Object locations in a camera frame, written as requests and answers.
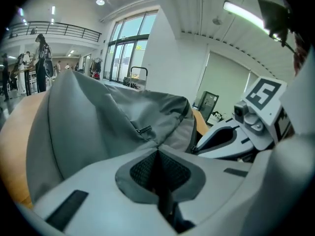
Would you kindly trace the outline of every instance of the black bag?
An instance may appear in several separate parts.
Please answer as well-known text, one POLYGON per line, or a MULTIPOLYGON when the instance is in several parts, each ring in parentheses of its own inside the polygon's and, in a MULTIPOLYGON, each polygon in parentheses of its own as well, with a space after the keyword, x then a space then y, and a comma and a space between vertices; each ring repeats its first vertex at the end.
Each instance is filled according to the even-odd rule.
POLYGON ((47 77, 51 78, 54 75, 54 66, 52 62, 51 49, 48 44, 45 44, 39 54, 40 67, 43 66, 47 77))

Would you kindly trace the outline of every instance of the gray cloth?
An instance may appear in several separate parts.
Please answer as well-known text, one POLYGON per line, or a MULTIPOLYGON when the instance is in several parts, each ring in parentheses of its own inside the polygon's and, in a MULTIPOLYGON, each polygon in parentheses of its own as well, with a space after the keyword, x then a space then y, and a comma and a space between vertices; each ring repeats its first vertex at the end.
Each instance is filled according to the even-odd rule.
POLYGON ((31 128, 27 148, 31 199, 35 202, 94 162, 156 148, 165 141, 186 151, 192 134, 194 117, 184 97, 105 86, 64 71, 45 95, 31 128), (148 126, 152 128, 138 132, 148 126))

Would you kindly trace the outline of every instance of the wooden table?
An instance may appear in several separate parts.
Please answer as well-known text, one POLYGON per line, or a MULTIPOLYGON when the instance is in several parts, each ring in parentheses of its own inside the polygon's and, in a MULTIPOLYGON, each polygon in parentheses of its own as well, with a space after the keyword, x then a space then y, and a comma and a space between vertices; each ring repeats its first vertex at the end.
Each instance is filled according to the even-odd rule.
POLYGON ((197 127, 196 127, 197 131, 200 135, 204 136, 205 133, 209 131, 209 127, 198 110, 192 109, 192 112, 197 122, 197 127))
POLYGON ((11 198, 31 208, 26 179, 26 148, 31 126, 46 92, 25 97, 0 132, 0 176, 11 198))

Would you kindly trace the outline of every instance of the metal railing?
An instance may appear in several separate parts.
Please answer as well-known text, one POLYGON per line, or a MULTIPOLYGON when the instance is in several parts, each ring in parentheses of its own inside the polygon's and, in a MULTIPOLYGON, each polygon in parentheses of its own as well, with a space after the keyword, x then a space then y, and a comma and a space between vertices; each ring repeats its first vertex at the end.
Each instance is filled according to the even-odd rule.
POLYGON ((9 31, 7 31, 7 33, 3 36, 3 40, 23 35, 32 35, 40 33, 78 37, 95 42, 98 42, 99 37, 101 35, 101 33, 97 31, 74 25, 68 25, 63 23, 52 24, 51 22, 47 21, 30 21, 27 22, 27 25, 25 25, 24 23, 11 25, 9 27, 9 31))

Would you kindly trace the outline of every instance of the white robot part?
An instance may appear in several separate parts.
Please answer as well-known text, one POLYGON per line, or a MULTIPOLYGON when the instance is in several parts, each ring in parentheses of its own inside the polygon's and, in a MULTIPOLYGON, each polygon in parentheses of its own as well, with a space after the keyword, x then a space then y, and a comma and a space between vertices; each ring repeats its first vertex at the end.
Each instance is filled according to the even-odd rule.
POLYGON ((284 81, 259 77, 235 104, 234 117, 214 125, 200 139, 194 153, 208 158, 235 159, 254 148, 262 151, 278 143, 290 127, 279 100, 286 86, 284 81))

